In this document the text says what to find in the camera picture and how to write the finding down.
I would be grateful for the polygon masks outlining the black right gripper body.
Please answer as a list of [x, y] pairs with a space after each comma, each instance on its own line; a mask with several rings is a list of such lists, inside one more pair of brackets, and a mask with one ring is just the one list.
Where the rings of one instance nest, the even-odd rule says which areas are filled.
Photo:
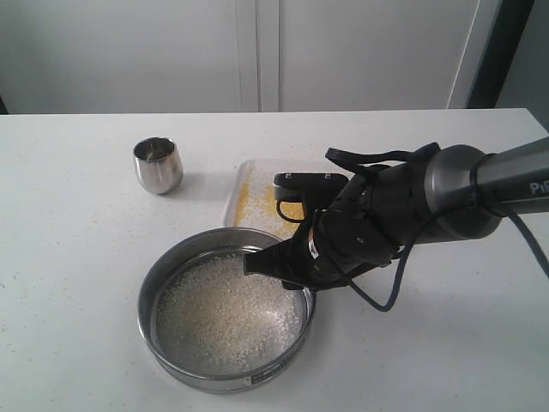
[[313, 173], [306, 179], [306, 278], [311, 286], [343, 286], [389, 264], [430, 216], [426, 163], [361, 167], [351, 178]]

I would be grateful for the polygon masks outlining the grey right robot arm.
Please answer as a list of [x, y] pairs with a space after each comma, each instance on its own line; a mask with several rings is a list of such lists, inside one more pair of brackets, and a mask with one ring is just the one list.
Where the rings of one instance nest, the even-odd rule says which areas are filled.
[[291, 289], [338, 288], [402, 257], [407, 243], [481, 239], [506, 209], [548, 209], [546, 139], [499, 154], [431, 143], [383, 154], [330, 148], [326, 156], [345, 174], [275, 178], [280, 200], [301, 202], [305, 218], [290, 239], [246, 256], [246, 274]]

